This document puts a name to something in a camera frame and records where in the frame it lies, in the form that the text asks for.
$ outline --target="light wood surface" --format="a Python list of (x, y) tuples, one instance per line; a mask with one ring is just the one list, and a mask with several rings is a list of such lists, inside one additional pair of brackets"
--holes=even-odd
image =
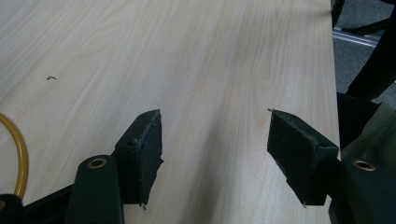
[[(0, 111), (27, 142), (24, 204), (160, 108), (164, 164), (126, 223), (328, 223), (266, 152), (267, 109), (338, 143), (335, 96), (329, 0), (0, 1)], [(0, 193), (14, 148), (0, 126)]]

